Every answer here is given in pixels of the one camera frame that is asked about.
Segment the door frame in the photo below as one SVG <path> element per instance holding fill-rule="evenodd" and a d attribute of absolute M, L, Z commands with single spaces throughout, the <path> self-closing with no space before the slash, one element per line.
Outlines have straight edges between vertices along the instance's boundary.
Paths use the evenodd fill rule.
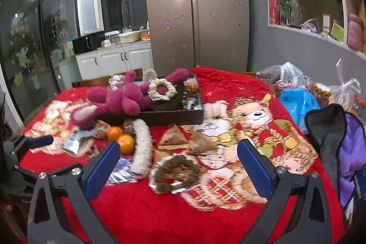
<path fill-rule="evenodd" d="M 50 68 L 50 71 L 51 71 L 51 74 L 52 74 L 52 78 L 54 79 L 54 83 L 55 83 L 55 86 L 56 86 L 56 90 L 58 92 L 61 92 L 61 89 L 59 87 L 59 84 L 58 84 L 58 80 L 56 78 L 56 75 L 54 73 L 54 67 L 52 65 L 52 61 L 50 59 L 50 56 L 49 56 L 49 53 L 45 47 L 45 41 L 44 41 L 44 34 L 43 34 L 43 1 L 44 0 L 40 0 L 40 3 L 38 4 L 38 11 L 39 11 L 39 14 L 38 14 L 38 23 L 39 23 L 39 31 L 40 31 L 40 35 L 41 35 L 41 47 L 42 47 L 42 50 L 43 50 L 43 55 L 45 56 L 45 59 L 47 59 L 48 61 L 48 65 L 49 65 L 49 68 Z M 75 0 L 75 17 L 76 17 L 76 29 L 77 29 L 77 32 L 78 32 L 78 36 L 80 36 L 80 27 L 79 27 L 79 22 L 78 22 L 78 9 L 77 9 L 77 0 Z M 0 66 L 1 66 L 1 70 L 3 72 L 3 77 L 4 77 L 4 81 L 5 81 L 5 84 L 7 86 L 7 89 L 8 89 L 8 94 L 13 102 L 13 105 L 21 119 L 22 122 L 24 122 L 25 120 L 25 117 L 23 116 L 22 112 L 20 111 L 20 108 L 16 102 L 16 99 L 14 97 L 14 94 L 10 88 L 11 86 L 11 82 L 9 81 L 9 78 L 6 74 L 6 69 L 5 69 L 5 66 L 3 64 L 3 54 L 2 52 L 0 51 Z"/>

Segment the orange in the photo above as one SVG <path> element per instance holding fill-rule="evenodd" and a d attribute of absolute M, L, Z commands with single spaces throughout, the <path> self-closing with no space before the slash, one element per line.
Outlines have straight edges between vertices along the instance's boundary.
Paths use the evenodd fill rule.
<path fill-rule="evenodd" d="M 135 139 L 129 134 L 123 134 L 118 137 L 117 143 L 121 149 L 121 154 L 128 155 L 135 150 Z"/>
<path fill-rule="evenodd" d="M 112 126 L 107 131 L 107 139 L 109 141 L 117 141 L 118 137 L 123 134 L 123 129 L 118 126 Z"/>

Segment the plush toy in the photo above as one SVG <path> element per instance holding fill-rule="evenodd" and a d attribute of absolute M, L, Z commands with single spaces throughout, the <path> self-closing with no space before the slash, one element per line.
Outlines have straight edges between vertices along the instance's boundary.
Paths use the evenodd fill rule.
<path fill-rule="evenodd" d="M 165 77 L 173 85 L 183 83 L 189 77 L 186 69 L 177 69 Z M 83 129 L 90 127 L 91 121 L 105 113 L 137 116 L 141 111 L 153 107 L 154 102 L 148 95 L 149 82 L 137 85 L 134 82 L 134 71 L 126 73 L 123 83 L 117 84 L 111 89 L 94 87 L 87 91 L 87 98 L 92 104 L 75 109 L 70 120 L 73 125 Z M 158 86 L 157 91 L 165 94 L 168 90 L 165 86 Z"/>

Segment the blue plastic bag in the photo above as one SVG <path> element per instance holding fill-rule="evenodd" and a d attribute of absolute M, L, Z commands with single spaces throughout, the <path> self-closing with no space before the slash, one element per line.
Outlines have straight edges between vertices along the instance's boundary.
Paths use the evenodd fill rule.
<path fill-rule="evenodd" d="M 305 125 L 305 114 L 310 110 L 319 110 L 314 96 L 305 89 L 284 89 L 279 97 L 280 102 L 290 113 L 293 121 L 303 133 L 308 133 Z"/>

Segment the red package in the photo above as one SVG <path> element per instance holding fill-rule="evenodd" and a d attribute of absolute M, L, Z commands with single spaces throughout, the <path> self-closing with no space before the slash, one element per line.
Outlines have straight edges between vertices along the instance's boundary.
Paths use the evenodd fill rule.
<path fill-rule="evenodd" d="M 281 24 L 280 0 L 269 0 L 269 24 Z"/>

